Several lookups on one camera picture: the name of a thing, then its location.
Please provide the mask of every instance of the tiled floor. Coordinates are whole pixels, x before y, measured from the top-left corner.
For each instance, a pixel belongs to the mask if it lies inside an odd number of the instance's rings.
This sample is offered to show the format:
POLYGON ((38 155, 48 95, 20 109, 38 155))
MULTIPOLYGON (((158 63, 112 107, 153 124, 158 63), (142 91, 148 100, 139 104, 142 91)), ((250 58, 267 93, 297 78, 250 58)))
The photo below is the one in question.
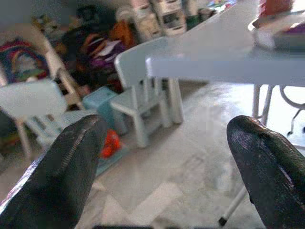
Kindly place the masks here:
MULTIPOLYGON (((98 224, 216 227, 217 220, 242 187, 226 141, 226 124, 237 115, 251 115, 252 85, 181 83, 185 122, 158 129, 150 145, 139 149, 133 131, 123 137, 130 153, 99 176, 92 187, 77 229, 98 224)), ((304 89, 289 91, 297 102, 304 89)), ((286 134, 296 109, 274 90, 268 126, 286 134)), ((155 113, 148 119, 155 125, 155 113)), ((292 141, 304 143, 300 114, 292 141)), ((16 160, 0 174, 0 198, 21 176, 20 148, 16 160)), ((226 228, 263 228, 246 198, 226 228)))

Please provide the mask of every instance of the white plastic chair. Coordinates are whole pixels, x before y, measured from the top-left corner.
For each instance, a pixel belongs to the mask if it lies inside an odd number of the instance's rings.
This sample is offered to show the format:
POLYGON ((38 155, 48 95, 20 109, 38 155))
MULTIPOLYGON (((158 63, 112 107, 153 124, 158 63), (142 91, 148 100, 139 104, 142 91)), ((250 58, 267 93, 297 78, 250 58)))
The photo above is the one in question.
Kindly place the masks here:
POLYGON ((58 85, 51 80, 13 83, 0 87, 0 107, 18 125, 25 155, 31 158, 31 147, 23 123, 36 135, 42 146, 51 144, 62 129, 95 110, 66 112, 67 103, 58 85))
MULTIPOLYGON (((50 71, 50 78, 53 80, 59 78, 68 92, 67 95, 65 95, 68 105, 76 104, 80 109, 84 109, 81 98, 75 90, 76 82, 67 72, 64 63, 53 49, 48 39, 31 24, 21 23, 9 26, 0 32, 0 45, 7 41, 13 41, 18 37, 32 43, 35 49, 45 57, 50 71)), ((0 85, 6 84, 6 74, 3 70, 3 66, 0 65, 0 85)))
POLYGON ((162 82, 153 80, 154 87, 152 87, 152 81, 146 77, 145 67, 145 56, 164 42, 165 39, 156 39, 140 44, 119 54, 115 59, 115 67, 125 92, 113 98, 111 106, 133 118, 139 147, 146 147, 149 143, 141 115, 152 107, 160 106, 164 127, 172 125, 162 82))

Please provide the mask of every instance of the teal plastic stool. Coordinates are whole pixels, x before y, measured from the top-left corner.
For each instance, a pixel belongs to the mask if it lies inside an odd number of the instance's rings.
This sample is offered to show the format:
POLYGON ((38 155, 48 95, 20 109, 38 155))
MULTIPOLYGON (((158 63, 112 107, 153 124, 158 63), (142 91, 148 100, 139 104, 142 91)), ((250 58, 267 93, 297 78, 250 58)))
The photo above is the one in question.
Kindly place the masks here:
POLYGON ((123 114, 115 111, 110 106, 110 100, 118 94, 108 87, 101 87, 83 98, 82 104, 86 109, 95 109, 107 122, 108 128, 114 129, 122 135, 127 132, 123 114))

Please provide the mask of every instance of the white wall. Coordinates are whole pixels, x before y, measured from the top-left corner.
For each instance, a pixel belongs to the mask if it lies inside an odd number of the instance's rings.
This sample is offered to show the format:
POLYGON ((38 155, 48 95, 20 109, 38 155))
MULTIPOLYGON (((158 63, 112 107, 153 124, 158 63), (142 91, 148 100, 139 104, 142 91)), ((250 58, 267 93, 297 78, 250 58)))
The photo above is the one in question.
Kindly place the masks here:
POLYGON ((61 0, 1 0, 0 27, 18 22, 30 22, 31 16, 48 15, 59 23, 68 23, 73 10, 61 0))
POLYGON ((62 0, 68 6, 101 5, 110 9, 117 9, 121 5, 130 4, 130 0, 62 0))

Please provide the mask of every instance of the red object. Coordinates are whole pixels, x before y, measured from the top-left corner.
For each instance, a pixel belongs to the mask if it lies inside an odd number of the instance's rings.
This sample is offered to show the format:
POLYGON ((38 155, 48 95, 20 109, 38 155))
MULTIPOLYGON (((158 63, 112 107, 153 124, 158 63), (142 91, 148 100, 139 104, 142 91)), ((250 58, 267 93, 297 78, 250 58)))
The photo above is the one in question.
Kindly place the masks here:
POLYGON ((294 0, 261 0, 260 16, 269 16, 290 11, 293 3, 294 0))
POLYGON ((121 143, 118 134, 114 130, 108 129, 105 146, 101 151, 100 158, 109 158, 120 148, 121 143))

